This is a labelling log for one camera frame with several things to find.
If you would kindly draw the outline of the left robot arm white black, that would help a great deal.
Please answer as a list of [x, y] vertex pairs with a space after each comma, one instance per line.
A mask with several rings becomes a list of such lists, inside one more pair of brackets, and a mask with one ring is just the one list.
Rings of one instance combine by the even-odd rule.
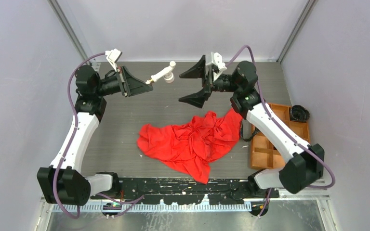
[[97, 172], [81, 175], [81, 166], [88, 144], [101, 123], [105, 109], [105, 96], [121, 93], [131, 97], [153, 90], [150, 81], [134, 77], [126, 66], [107, 72], [100, 78], [89, 65], [82, 65], [72, 74], [78, 94], [72, 103], [73, 119], [66, 139], [48, 167], [41, 167], [37, 179], [46, 202], [63, 205], [85, 205], [92, 196], [103, 193], [117, 198], [121, 185], [117, 173]]

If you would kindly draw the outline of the white faucet with chrome head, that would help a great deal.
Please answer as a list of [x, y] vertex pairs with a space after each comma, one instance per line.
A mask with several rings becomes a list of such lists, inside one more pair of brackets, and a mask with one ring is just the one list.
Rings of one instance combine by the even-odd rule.
[[167, 83], [174, 82], [175, 77], [173, 74], [173, 70], [175, 69], [175, 67], [176, 62], [170, 61], [167, 67], [163, 68], [161, 71], [151, 76], [151, 82], [157, 82], [161, 78], [164, 79], [164, 81]]

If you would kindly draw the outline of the silver metal pipe fitting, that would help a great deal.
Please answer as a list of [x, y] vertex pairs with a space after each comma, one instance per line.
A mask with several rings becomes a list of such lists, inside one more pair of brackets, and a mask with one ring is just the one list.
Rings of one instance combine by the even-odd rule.
[[147, 80], [145, 83], [146, 83], [146, 84], [150, 84], [150, 85], [152, 85], [152, 84], [154, 83], [154, 81], [153, 81], [152, 79], [149, 79], [149, 80]]

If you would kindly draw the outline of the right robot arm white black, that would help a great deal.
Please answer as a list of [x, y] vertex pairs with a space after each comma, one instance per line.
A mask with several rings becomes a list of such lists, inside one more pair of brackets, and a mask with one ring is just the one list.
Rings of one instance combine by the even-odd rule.
[[258, 75], [253, 62], [240, 62], [232, 74], [225, 74], [226, 65], [215, 53], [210, 61], [203, 55], [191, 68], [179, 75], [184, 79], [201, 79], [202, 89], [180, 102], [202, 108], [213, 92], [231, 92], [231, 106], [236, 113], [258, 128], [276, 147], [285, 161], [282, 168], [264, 169], [253, 175], [248, 184], [251, 196], [259, 198], [268, 188], [284, 188], [296, 194], [323, 176], [324, 149], [311, 145], [296, 135], [261, 99], [255, 89]]

